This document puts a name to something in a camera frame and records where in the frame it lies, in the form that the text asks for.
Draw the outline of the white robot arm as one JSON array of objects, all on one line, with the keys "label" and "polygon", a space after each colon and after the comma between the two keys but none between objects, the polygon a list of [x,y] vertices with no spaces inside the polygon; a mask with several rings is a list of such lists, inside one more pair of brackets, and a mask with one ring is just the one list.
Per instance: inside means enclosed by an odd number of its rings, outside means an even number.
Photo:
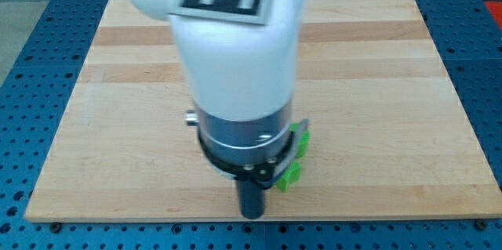
[{"label": "white robot arm", "polygon": [[238,178],[273,180],[294,159],[289,126],[306,1],[132,0],[169,22],[206,157]]}]

